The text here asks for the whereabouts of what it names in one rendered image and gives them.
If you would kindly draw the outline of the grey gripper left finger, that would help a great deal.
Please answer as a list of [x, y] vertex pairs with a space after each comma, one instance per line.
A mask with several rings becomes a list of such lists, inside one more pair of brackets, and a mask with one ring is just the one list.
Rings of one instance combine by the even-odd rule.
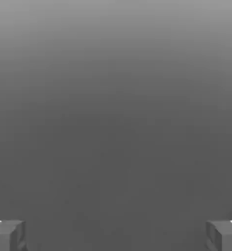
[[0, 251], [27, 251], [25, 221], [0, 220]]

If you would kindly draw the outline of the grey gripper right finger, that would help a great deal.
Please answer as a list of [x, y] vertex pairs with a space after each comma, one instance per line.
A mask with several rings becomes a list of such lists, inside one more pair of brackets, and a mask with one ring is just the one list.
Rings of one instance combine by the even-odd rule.
[[206, 251], [232, 251], [232, 220], [206, 222]]

